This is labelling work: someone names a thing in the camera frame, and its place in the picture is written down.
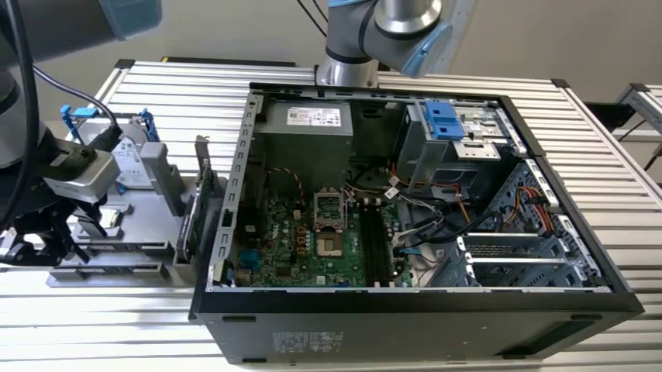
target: label sticker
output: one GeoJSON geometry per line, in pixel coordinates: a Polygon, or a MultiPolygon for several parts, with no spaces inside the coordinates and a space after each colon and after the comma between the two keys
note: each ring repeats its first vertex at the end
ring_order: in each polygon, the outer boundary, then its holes
{"type": "Polygon", "coordinates": [[[400,191],[396,188],[390,188],[388,191],[384,192],[384,196],[388,199],[392,199],[395,195],[398,195],[400,191]]]}
{"type": "Polygon", "coordinates": [[[51,162],[51,167],[59,167],[64,163],[64,160],[67,160],[67,155],[61,153],[51,162]]]}
{"type": "Polygon", "coordinates": [[[344,332],[272,332],[276,353],[336,353],[344,332]]]}
{"type": "Polygon", "coordinates": [[[136,145],[131,138],[124,137],[112,151],[112,156],[120,167],[117,182],[128,188],[152,188],[149,175],[137,154],[136,145]]]}
{"type": "Polygon", "coordinates": [[[390,179],[388,179],[388,183],[391,184],[391,186],[398,186],[398,184],[400,183],[400,179],[395,176],[392,176],[390,179]]]}
{"type": "Polygon", "coordinates": [[[335,126],[340,125],[339,108],[291,107],[287,110],[290,126],[335,126]]]}

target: black cable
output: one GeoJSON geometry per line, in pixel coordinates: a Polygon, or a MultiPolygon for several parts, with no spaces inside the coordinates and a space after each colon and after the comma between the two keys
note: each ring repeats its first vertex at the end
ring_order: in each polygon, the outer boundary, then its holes
{"type": "Polygon", "coordinates": [[[83,93],[81,91],[77,91],[76,89],[67,87],[61,82],[55,80],[52,77],[48,76],[45,72],[41,71],[41,69],[36,66],[33,66],[35,72],[39,75],[40,78],[45,80],[47,83],[49,83],[55,88],[59,90],[64,91],[69,95],[75,95],[77,98],[84,99],[87,102],[89,102],[92,105],[99,107],[99,109],[103,111],[105,116],[111,119],[111,125],[112,126],[119,126],[117,125],[117,117],[112,113],[111,109],[107,107],[107,105],[103,104],[103,102],[92,97],[91,95],[83,93]]]}
{"type": "Polygon", "coordinates": [[[318,28],[319,32],[322,33],[322,35],[324,35],[324,37],[327,37],[327,33],[324,32],[322,27],[319,27],[319,23],[318,23],[318,21],[315,21],[315,18],[312,17],[311,12],[308,12],[308,8],[303,5],[302,0],[296,0],[296,2],[299,3],[299,6],[302,7],[306,14],[308,15],[308,18],[312,21],[312,23],[315,24],[315,27],[318,28]]]}
{"type": "Polygon", "coordinates": [[[621,136],[621,138],[618,139],[618,141],[621,142],[625,137],[630,136],[630,133],[634,131],[634,129],[637,129],[638,127],[641,127],[645,122],[646,122],[645,119],[642,121],[639,121],[639,123],[633,128],[630,128],[629,131],[626,131],[626,133],[621,136]]]}
{"type": "Polygon", "coordinates": [[[328,22],[328,18],[327,18],[327,15],[324,14],[324,12],[322,12],[322,8],[319,7],[319,4],[318,4],[318,0],[312,0],[312,3],[315,4],[315,7],[318,8],[319,10],[319,13],[322,15],[322,18],[324,18],[324,21],[328,22]]]}
{"type": "Polygon", "coordinates": [[[0,221],[0,231],[5,230],[12,224],[19,201],[23,199],[28,189],[29,179],[35,168],[36,152],[39,147],[39,97],[37,85],[35,81],[35,72],[32,71],[32,54],[29,53],[28,37],[25,33],[25,24],[23,21],[21,8],[17,0],[5,0],[7,15],[13,33],[13,42],[16,56],[19,58],[20,79],[25,95],[25,146],[20,163],[19,178],[13,186],[12,196],[7,203],[7,211],[0,221]]]}
{"type": "Polygon", "coordinates": [[[650,167],[653,167],[653,164],[655,163],[655,160],[658,160],[658,157],[651,157],[649,162],[646,163],[646,166],[643,167],[643,170],[647,171],[650,167]]]}
{"type": "Polygon", "coordinates": [[[488,219],[490,217],[496,218],[496,229],[495,230],[499,231],[500,226],[503,226],[503,216],[496,211],[488,211],[488,212],[483,213],[480,215],[480,217],[478,217],[478,219],[475,219],[468,225],[462,227],[452,235],[439,237],[439,238],[435,238],[435,237],[424,238],[420,241],[420,244],[422,243],[442,244],[442,243],[452,242],[458,238],[458,236],[460,236],[460,235],[468,233],[471,230],[474,230],[479,226],[479,224],[483,223],[483,221],[486,219],[488,219]]]}

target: wire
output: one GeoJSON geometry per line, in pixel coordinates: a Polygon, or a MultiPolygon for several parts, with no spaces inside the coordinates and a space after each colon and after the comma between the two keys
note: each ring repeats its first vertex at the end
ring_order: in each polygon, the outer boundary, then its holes
{"type": "Polygon", "coordinates": [[[308,16],[310,20],[315,24],[315,27],[318,28],[319,32],[322,33],[322,35],[324,35],[324,37],[327,37],[327,33],[324,32],[322,27],[319,27],[319,23],[318,23],[318,21],[315,21],[315,18],[312,17],[311,12],[308,12],[308,8],[303,5],[302,0],[296,0],[296,2],[299,3],[299,6],[302,7],[303,11],[306,12],[306,15],[308,16]]]}
{"type": "Polygon", "coordinates": [[[643,170],[647,171],[650,167],[653,167],[653,164],[655,163],[655,160],[658,160],[658,157],[653,156],[649,162],[646,163],[646,166],[643,167],[643,170]]]}
{"type": "Polygon", "coordinates": [[[422,287],[420,285],[420,279],[423,279],[423,277],[427,275],[427,273],[430,273],[431,270],[436,269],[436,267],[439,267],[439,265],[442,264],[442,260],[438,261],[432,266],[430,266],[420,275],[416,275],[416,281],[418,281],[418,286],[422,287]]]}
{"type": "Polygon", "coordinates": [[[426,260],[427,262],[430,262],[431,264],[436,264],[436,263],[438,263],[438,261],[431,260],[430,258],[427,258],[427,257],[423,255],[423,253],[420,252],[420,250],[419,250],[419,249],[416,249],[416,248],[407,248],[407,249],[404,249],[404,250],[400,250],[400,251],[399,251],[399,253],[402,253],[402,254],[411,254],[412,256],[418,256],[418,257],[420,257],[423,260],[426,260]]]}
{"type": "Polygon", "coordinates": [[[414,248],[424,243],[431,243],[431,244],[443,244],[452,242],[460,235],[468,233],[471,230],[474,230],[480,223],[488,218],[495,218],[496,219],[496,231],[500,230],[500,226],[503,225],[503,216],[500,215],[499,212],[496,211],[487,211],[484,212],[478,219],[475,219],[468,225],[462,227],[454,234],[443,237],[424,237],[420,239],[418,243],[411,244],[410,246],[403,247],[403,249],[414,248]]]}
{"type": "Polygon", "coordinates": [[[324,21],[328,22],[328,18],[327,18],[327,15],[324,14],[324,12],[322,12],[322,8],[319,7],[319,4],[318,4],[318,0],[312,0],[312,3],[315,4],[315,7],[318,8],[319,10],[319,13],[322,15],[322,18],[324,18],[324,21]]]}
{"type": "MultiPolygon", "coordinates": [[[[408,186],[410,184],[403,181],[400,179],[400,177],[398,176],[398,173],[395,171],[395,163],[392,162],[391,163],[391,175],[398,179],[398,181],[404,184],[406,186],[408,186]]],[[[436,183],[431,183],[432,186],[438,186],[440,188],[455,188],[455,194],[458,196],[458,204],[459,204],[459,208],[462,210],[462,215],[464,216],[464,220],[467,221],[467,223],[471,223],[471,219],[468,218],[468,213],[467,213],[467,209],[464,208],[464,203],[462,202],[462,188],[460,188],[460,185],[456,183],[456,184],[436,184],[436,183]]]]}
{"type": "Polygon", "coordinates": [[[99,109],[103,111],[103,113],[105,114],[105,116],[111,120],[111,126],[119,127],[119,125],[117,125],[117,117],[115,116],[115,114],[112,113],[112,111],[107,107],[107,105],[104,105],[103,102],[99,99],[96,99],[91,95],[83,93],[81,91],[77,91],[76,89],[73,89],[71,87],[67,87],[61,82],[59,82],[51,76],[48,76],[48,74],[45,72],[43,72],[39,67],[33,66],[33,69],[35,69],[35,72],[39,75],[39,77],[43,78],[44,81],[47,83],[49,83],[55,88],[57,88],[60,91],[64,91],[69,95],[75,95],[77,98],[84,99],[92,105],[95,105],[96,107],[99,107],[99,109]]]}
{"type": "Polygon", "coordinates": [[[299,176],[296,175],[296,173],[294,173],[287,168],[271,168],[269,170],[267,170],[267,174],[272,174],[274,172],[284,172],[284,173],[290,174],[294,177],[294,181],[296,181],[296,187],[299,188],[299,198],[302,200],[302,205],[306,205],[306,199],[303,197],[302,179],[299,178],[299,176]]]}
{"type": "MultiPolygon", "coordinates": [[[[506,220],[506,224],[512,223],[512,221],[518,217],[519,205],[522,203],[522,198],[519,197],[519,195],[520,195],[522,191],[526,193],[526,196],[528,198],[532,198],[534,195],[538,195],[539,197],[542,197],[542,193],[540,193],[540,191],[538,191],[536,188],[532,188],[528,186],[519,186],[515,190],[515,206],[512,207],[512,212],[511,212],[511,214],[506,220]]],[[[554,231],[554,223],[551,222],[551,217],[550,217],[548,213],[536,204],[532,205],[532,208],[534,208],[534,211],[538,215],[538,218],[540,219],[540,224],[544,227],[544,231],[554,231]]]]}
{"type": "Polygon", "coordinates": [[[360,192],[367,192],[368,194],[383,194],[384,192],[382,190],[378,190],[375,188],[364,188],[362,187],[358,183],[350,182],[350,180],[344,181],[344,184],[352,189],[354,191],[360,191],[360,192]]]}
{"type": "Polygon", "coordinates": [[[32,71],[32,54],[29,52],[28,36],[25,32],[25,24],[23,21],[21,8],[17,0],[5,0],[7,14],[12,27],[13,41],[16,48],[16,56],[19,58],[20,79],[23,89],[25,91],[25,145],[24,154],[20,164],[19,177],[13,186],[12,196],[7,203],[5,214],[0,221],[0,230],[4,230],[12,224],[12,220],[19,207],[19,201],[25,195],[29,179],[36,162],[36,151],[39,146],[39,96],[37,85],[35,81],[35,72],[32,71]]]}
{"type": "MultiPolygon", "coordinates": [[[[528,189],[535,195],[538,195],[539,198],[543,197],[542,195],[542,192],[540,190],[538,190],[536,188],[532,188],[531,186],[526,186],[526,189],[528,189]]],[[[546,222],[547,222],[547,231],[554,231],[554,222],[551,220],[551,215],[547,213],[547,211],[542,208],[542,205],[538,205],[535,207],[538,209],[538,214],[539,214],[539,217],[544,217],[546,218],[546,222]]]]}
{"type": "Polygon", "coordinates": [[[464,220],[467,221],[467,223],[471,223],[471,219],[468,218],[468,214],[467,214],[467,209],[464,208],[464,203],[462,203],[462,196],[459,194],[458,194],[458,204],[462,210],[462,214],[464,215],[464,220]]]}
{"type": "Polygon", "coordinates": [[[634,129],[637,129],[638,127],[641,127],[645,122],[646,122],[645,119],[642,121],[639,121],[639,123],[635,124],[635,126],[633,128],[630,128],[629,131],[626,131],[626,133],[621,136],[621,138],[618,139],[618,141],[619,142],[623,141],[623,138],[627,137],[627,136],[630,136],[630,133],[634,131],[634,129]]]}

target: blue clip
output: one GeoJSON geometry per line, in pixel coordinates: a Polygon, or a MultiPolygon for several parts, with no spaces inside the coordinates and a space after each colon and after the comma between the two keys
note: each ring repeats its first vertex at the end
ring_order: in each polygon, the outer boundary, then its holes
{"type": "Polygon", "coordinates": [[[115,182],[115,188],[117,189],[117,193],[119,195],[124,195],[124,193],[127,192],[127,186],[124,186],[123,184],[120,184],[119,182],[115,182]]]}
{"type": "Polygon", "coordinates": [[[448,102],[426,102],[426,119],[432,126],[432,135],[438,140],[460,140],[464,129],[458,121],[455,108],[448,102]]]}
{"type": "Polygon", "coordinates": [[[73,136],[73,138],[79,140],[80,143],[83,143],[83,138],[80,137],[79,129],[76,128],[76,124],[73,124],[73,119],[71,118],[69,112],[71,112],[71,106],[64,105],[60,108],[61,120],[64,121],[64,125],[69,129],[69,133],[73,136]]]}
{"type": "Polygon", "coordinates": [[[147,127],[147,139],[149,142],[161,142],[156,132],[156,125],[153,124],[153,115],[147,111],[147,108],[143,109],[140,117],[144,119],[144,126],[147,127]]]}
{"type": "Polygon", "coordinates": [[[73,111],[73,116],[76,118],[83,118],[83,119],[92,119],[96,118],[96,115],[99,115],[99,109],[96,107],[79,107],[73,111]]]}

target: aluminum extrusion table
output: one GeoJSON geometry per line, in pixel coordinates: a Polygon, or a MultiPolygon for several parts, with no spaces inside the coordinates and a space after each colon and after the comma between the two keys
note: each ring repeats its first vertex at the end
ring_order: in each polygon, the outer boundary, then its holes
{"type": "MultiPolygon", "coordinates": [[[[195,136],[207,136],[212,165],[223,176],[252,81],[312,84],[314,73],[295,67],[135,62],[117,65],[97,98],[117,112],[149,108],[168,160],[184,174],[197,168],[195,136]]],[[[572,89],[548,80],[448,75],[412,80],[395,73],[382,73],[379,82],[387,89],[510,96],[646,314],[540,362],[318,367],[492,370],[498,364],[506,370],[544,372],[560,367],[563,372],[662,370],[662,191],[572,89]]],[[[75,368],[95,366],[100,359],[104,366],[132,369],[227,366],[205,329],[187,323],[192,288],[51,289],[47,276],[16,268],[0,274],[0,361],[68,359],[59,363],[75,368]],[[41,311],[39,316],[31,308],[41,311]]]]}

